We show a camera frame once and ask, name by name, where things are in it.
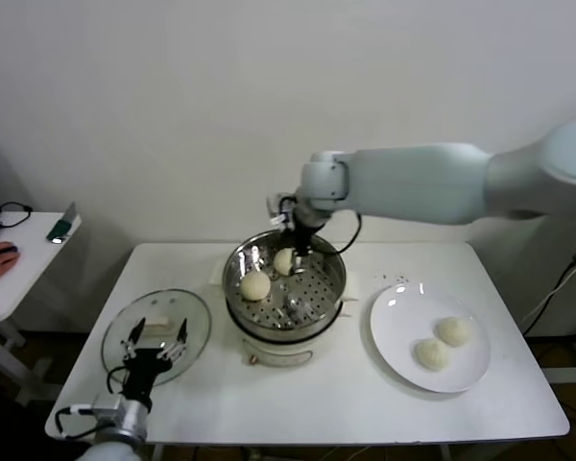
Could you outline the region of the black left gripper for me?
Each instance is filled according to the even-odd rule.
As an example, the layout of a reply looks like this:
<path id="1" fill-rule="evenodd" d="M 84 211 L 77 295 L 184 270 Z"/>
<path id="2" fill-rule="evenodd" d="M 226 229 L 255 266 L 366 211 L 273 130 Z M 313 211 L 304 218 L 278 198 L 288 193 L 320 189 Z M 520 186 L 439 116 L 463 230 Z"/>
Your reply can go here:
<path id="1" fill-rule="evenodd" d="M 131 329 L 126 340 L 121 340 L 124 366 L 127 372 L 121 394 L 126 400 L 134 400 L 145 408 L 152 407 L 151 393 L 159 375 L 170 371 L 186 350 L 188 319 L 180 325 L 174 342 L 161 348 L 135 349 L 146 324 L 142 317 Z"/>

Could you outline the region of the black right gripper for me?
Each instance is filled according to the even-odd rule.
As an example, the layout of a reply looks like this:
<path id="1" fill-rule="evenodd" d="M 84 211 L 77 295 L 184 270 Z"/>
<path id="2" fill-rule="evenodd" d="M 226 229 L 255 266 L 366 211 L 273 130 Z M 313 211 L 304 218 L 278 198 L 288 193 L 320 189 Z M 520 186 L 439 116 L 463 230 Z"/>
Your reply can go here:
<path id="1" fill-rule="evenodd" d="M 311 241 L 312 236 L 317 232 L 317 228 L 304 224 L 297 216 L 294 216 L 293 222 L 292 240 L 295 252 L 292 255 L 292 274 L 297 275 L 303 272 L 302 259 L 304 261 L 311 259 L 313 254 Z"/>

